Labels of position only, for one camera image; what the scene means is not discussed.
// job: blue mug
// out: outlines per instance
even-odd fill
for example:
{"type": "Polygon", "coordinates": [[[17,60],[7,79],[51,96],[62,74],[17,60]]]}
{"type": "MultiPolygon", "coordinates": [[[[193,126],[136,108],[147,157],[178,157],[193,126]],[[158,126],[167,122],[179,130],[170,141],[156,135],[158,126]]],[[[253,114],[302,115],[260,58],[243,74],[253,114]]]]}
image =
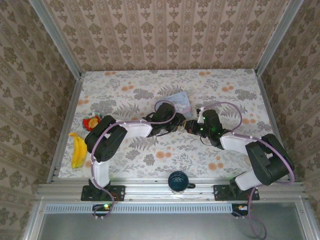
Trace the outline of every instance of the blue mug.
{"type": "Polygon", "coordinates": [[[196,185],[189,182],[188,176],[182,171],[174,171],[168,178],[170,189],[175,194],[182,194],[186,189],[194,189],[196,185]]]}

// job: yellow banana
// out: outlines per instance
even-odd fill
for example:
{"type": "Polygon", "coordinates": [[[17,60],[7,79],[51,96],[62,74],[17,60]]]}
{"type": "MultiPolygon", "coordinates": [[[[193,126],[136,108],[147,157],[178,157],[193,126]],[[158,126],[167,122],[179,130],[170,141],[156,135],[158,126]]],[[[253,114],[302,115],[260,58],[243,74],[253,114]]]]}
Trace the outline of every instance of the yellow banana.
{"type": "Polygon", "coordinates": [[[72,154],[72,161],[71,167],[81,168],[86,160],[87,156],[87,145],[85,140],[80,137],[76,132],[69,133],[70,137],[73,137],[73,154],[72,154]]]}

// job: floral table surface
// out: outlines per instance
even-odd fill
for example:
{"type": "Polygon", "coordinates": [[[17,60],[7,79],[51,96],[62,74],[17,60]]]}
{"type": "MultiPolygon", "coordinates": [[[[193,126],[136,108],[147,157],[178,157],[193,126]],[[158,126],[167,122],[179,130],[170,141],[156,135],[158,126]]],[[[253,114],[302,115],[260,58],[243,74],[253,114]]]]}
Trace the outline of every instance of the floral table surface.
{"type": "MultiPolygon", "coordinates": [[[[196,119],[196,108],[227,101],[237,105],[243,123],[237,132],[261,137],[272,132],[260,88],[252,69],[142,70],[88,72],[83,81],[71,132],[83,138],[83,118],[91,112],[112,115],[118,120],[137,120],[153,112],[157,100],[186,91],[196,119]]],[[[228,105],[214,108],[226,129],[240,117],[228,105]]],[[[72,169],[73,138],[69,137],[59,178],[89,178],[90,154],[83,167],[72,169]]],[[[109,160],[112,178],[167,178],[184,171],[192,178],[229,178],[250,167],[247,156],[206,146],[183,128],[159,137],[126,139],[109,160]]]]}

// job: wall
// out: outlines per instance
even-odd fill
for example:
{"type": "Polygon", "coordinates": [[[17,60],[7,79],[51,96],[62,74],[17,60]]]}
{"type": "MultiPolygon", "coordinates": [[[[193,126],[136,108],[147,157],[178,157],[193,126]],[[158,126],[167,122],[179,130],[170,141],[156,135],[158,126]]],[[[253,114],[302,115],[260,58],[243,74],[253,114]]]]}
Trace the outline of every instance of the wall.
{"type": "Polygon", "coordinates": [[[75,79],[27,0],[0,0],[0,239],[23,233],[75,79]]]}
{"type": "Polygon", "coordinates": [[[262,80],[320,224],[320,2],[305,0],[262,80]]]}
{"type": "Polygon", "coordinates": [[[44,0],[83,72],[254,68],[289,0],[44,0]]]}

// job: gray floor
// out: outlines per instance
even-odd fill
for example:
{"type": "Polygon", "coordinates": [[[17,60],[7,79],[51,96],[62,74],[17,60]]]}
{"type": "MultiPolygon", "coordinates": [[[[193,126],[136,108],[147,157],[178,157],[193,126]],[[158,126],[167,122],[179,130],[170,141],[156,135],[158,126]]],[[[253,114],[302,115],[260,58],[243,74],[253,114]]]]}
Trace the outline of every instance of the gray floor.
{"type": "MultiPolygon", "coordinates": [[[[267,240],[304,240],[294,204],[255,204],[267,240]]],[[[230,214],[47,214],[38,240],[250,240],[248,221],[230,214]]]]}

